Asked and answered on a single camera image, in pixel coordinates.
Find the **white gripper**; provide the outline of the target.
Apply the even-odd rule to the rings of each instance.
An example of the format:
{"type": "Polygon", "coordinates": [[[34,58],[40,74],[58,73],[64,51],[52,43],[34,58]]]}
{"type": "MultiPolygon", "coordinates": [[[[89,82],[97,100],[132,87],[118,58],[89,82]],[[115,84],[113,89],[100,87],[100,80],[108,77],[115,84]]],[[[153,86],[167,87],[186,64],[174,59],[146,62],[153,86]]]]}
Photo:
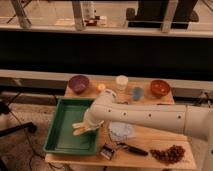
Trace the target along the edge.
{"type": "Polygon", "coordinates": [[[86,110],[83,117],[83,122],[73,123],[74,129],[81,129],[81,133],[97,130],[102,124],[103,120],[95,118],[89,110],[86,110]]]}

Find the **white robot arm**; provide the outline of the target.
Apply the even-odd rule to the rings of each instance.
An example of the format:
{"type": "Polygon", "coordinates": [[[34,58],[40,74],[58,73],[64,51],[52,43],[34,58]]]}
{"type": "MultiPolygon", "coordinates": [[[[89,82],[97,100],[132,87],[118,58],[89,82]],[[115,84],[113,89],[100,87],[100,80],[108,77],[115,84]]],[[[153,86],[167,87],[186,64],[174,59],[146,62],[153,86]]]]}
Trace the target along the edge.
{"type": "Polygon", "coordinates": [[[104,121],[125,122],[213,141],[213,109],[189,105],[125,105],[116,93],[102,91],[74,123],[74,135],[98,129],[104,121]]]}

